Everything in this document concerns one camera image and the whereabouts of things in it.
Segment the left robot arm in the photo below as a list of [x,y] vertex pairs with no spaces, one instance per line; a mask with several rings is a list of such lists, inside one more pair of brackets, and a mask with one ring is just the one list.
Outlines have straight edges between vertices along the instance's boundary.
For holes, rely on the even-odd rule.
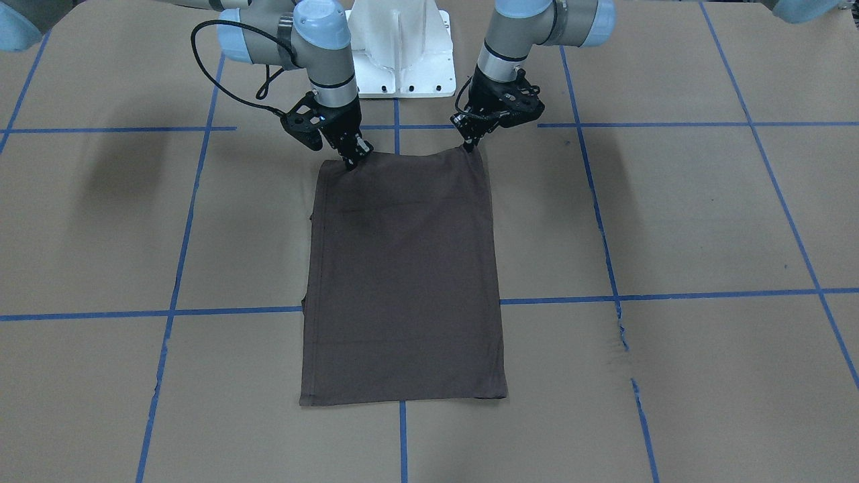
[[497,1],[465,107],[467,150],[535,121],[525,77],[534,46],[595,49],[564,59],[564,127],[856,127],[857,30],[838,1]]

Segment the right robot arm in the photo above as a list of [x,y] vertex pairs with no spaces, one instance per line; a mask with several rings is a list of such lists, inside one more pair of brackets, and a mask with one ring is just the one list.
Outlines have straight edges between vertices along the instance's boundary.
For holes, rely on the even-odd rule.
[[269,73],[254,100],[240,104],[276,116],[283,131],[313,151],[325,144],[352,170],[373,153],[361,132],[362,111],[346,10],[337,1],[181,1],[180,6],[211,10],[218,18],[197,24],[190,34],[197,67],[218,91],[230,92],[206,69],[197,37],[215,28],[221,53],[239,63],[276,67],[278,73],[304,70],[309,92],[291,110],[263,103]]

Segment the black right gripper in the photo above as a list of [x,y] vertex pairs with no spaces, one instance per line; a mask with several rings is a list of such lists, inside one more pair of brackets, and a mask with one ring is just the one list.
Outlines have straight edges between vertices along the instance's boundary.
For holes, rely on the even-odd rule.
[[374,147],[361,132],[362,111],[359,98],[340,107],[321,104],[309,91],[287,113],[281,113],[282,128],[292,138],[313,151],[323,148],[327,141],[353,171],[368,157]]

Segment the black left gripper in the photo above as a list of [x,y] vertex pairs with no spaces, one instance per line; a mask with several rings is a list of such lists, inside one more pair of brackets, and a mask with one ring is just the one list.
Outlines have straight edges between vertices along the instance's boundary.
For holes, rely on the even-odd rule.
[[463,138],[463,149],[472,152],[479,141],[497,129],[512,128],[541,117],[546,106],[541,89],[531,85],[524,68],[513,70],[513,80],[498,82],[476,68],[457,92],[451,123]]

